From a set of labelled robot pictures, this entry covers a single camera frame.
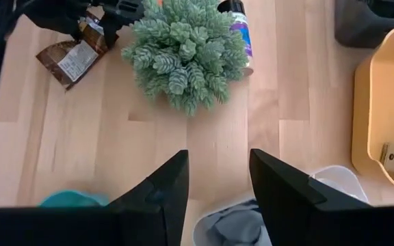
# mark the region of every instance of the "green plant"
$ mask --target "green plant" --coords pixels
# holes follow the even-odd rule
[[[135,42],[122,50],[136,82],[151,100],[165,93],[172,107],[194,115],[229,98],[228,82],[240,80],[248,62],[230,12],[218,0],[144,0],[144,18],[132,25]]]

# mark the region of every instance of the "clear plastic container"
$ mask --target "clear plastic container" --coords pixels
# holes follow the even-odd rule
[[[360,181],[356,175],[346,167],[332,165],[311,174],[311,177],[338,191],[351,195],[356,199],[369,203]]]

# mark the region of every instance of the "teal object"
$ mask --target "teal object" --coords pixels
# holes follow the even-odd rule
[[[105,195],[94,195],[76,190],[58,191],[45,198],[40,204],[43,208],[73,208],[86,206],[106,206],[109,200]]]

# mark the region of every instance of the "yellow container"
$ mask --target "yellow container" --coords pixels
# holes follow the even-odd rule
[[[394,173],[380,162],[386,142],[394,142],[394,30],[356,69],[352,132],[354,167],[362,175],[394,184]]]

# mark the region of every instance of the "light wood countertop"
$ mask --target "light wood countertop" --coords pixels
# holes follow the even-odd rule
[[[71,91],[36,60],[68,36],[19,20],[0,82],[0,206],[34,205],[59,189],[122,195],[180,149],[190,153],[183,245],[202,211],[251,189],[248,152],[261,148],[311,172],[350,163],[353,72],[372,50],[334,40],[329,0],[244,0],[254,74],[232,84],[231,101],[195,118],[151,105],[120,48],[125,27]],[[373,205],[394,187],[360,177]]]

